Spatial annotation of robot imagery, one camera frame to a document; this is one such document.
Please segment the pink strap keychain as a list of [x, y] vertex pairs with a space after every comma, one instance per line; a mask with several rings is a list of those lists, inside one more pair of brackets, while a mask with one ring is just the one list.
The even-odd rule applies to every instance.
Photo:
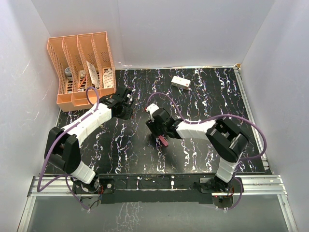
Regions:
[[166, 140], [166, 138], [163, 135], [159, 135], [158, 139], [160, 140], [162, 145], [164, 145], [165, 147], [167, 147], [169, 145], [168, 141]]

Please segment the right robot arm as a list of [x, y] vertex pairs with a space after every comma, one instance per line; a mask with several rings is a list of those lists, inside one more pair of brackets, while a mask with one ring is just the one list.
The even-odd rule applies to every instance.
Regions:
[[145, 109], [150, 119], [146, 126], [152, 135], [168, 145], [164, 135], [174, 139], [202, 139], [209, 141], [220, 156], [215, 177], [206, 183], [196, 183], [200, 189], [228, 191], [242, 153], [249, 143], [249, 136], [227, 116], [203, 123], [174, 119], [165, 109], [151, 104]]

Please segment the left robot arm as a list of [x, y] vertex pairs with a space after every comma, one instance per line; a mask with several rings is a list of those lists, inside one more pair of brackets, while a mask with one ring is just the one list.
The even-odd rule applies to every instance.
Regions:
[[94, 87], [96, 102], [80, 118], [62, 128], [49, 131], [43, 166], [52, 164], [65, 174], [75, 177], [88, 192], [99, 189], [98, 174], [88, 167], [81, 158], [80, 145], [100, 125], [112, 118], [129, 120], [133, 114], [133, 93], [130, 89], [119, 87], [110, 96], [98, 97]]

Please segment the white pouch in organizer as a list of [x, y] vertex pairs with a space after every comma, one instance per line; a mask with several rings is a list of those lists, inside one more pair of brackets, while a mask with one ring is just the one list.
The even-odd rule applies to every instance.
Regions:
[[104, 88], [114, 87], [112, 69], [105, 69], [102, 79]]

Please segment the white packet in organizer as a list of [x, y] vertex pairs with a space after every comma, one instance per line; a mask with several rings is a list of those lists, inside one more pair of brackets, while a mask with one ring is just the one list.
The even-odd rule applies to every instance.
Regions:
[[95, 66], [88, 61], [86, 62], [86, 64], [88, 67], [88, 71], [89, 71], [92, 84], [95, 86], [95, 88], [99, 88], [99, 76], [97, 74]]

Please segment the white cardboard box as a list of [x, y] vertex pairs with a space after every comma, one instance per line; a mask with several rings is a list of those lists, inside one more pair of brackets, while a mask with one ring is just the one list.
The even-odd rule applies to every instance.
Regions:
[[173, 76], [171, 80], [171, 85], [188, 90], [190, 88], [191, 81], [179, 76]]

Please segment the orange plastic file organizer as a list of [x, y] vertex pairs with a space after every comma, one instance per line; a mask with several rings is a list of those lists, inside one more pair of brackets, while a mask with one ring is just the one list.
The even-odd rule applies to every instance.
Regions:
[[[91, 108], [96, 95], [87, 90], [92, 84], [86, 62], [92, 63], [99, 76], [99, 97], [116, 92], [115, 67], [107, 32], [52, 37], [48, 39], [47, 50], [59, 78], [57, 105], [63, 112]], [[64, 70], [69, 67], [72, 78]], [[114, 87], [104, 88], [105, 69], [112, 69]]]

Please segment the round tin in organizer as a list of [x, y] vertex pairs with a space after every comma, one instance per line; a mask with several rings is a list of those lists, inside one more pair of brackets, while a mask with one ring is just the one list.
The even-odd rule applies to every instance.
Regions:
[[67, 78], [72, 78], [72, 73], [70, 71], [70, 68], [67, 67], [65, 70], [64, 70], [64, 74]]

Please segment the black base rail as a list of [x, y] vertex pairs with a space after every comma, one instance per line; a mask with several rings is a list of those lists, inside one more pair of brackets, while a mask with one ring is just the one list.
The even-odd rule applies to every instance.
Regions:
[[73, 192], [97, 197], [101, 204], [198, 202], [211, 204], [216, 196], [235, 196], [243, 192], [242, 179], [234, 177], [227, 186], [214, 174], [102, 174], [98, 189], [86, 192], [80, 184]]

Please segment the aluminium frame rail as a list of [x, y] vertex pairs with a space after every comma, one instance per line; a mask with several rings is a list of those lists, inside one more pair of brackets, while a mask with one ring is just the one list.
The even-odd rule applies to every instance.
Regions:
[[101, 204], [73, 192], [69, 178], [33, 178], [20, 232], [296, 232], [279, 175], [242, 174], [243, 192], [198, 202]]

